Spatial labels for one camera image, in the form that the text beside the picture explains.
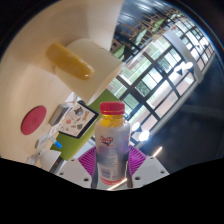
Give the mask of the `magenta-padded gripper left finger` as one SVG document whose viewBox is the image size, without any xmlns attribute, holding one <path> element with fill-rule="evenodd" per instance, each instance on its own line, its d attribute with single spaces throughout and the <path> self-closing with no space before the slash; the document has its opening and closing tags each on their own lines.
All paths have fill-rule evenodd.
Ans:
<svg viewBox="0 0 224 224">
<path fill-rule="evenodd" d="M 78 158 L 72 158 L 57 172 L 57 176 L 84 188 L 95 189 L 98 183 L 96 148 Z"/>
</svg>

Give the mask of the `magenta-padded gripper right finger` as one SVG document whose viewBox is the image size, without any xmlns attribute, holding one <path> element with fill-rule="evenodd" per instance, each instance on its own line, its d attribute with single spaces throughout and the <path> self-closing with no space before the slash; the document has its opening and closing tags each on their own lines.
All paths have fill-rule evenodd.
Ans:
<svg viewBox="0 0 224 224">
<path fill-rule="evenodd" d="M 154 156 L 146 156 L 139 149 L 130 146 L 127 168 L 127 186 L 129 188 L 140 188 L 157 181 L 169 172 Z"/>
</svg>

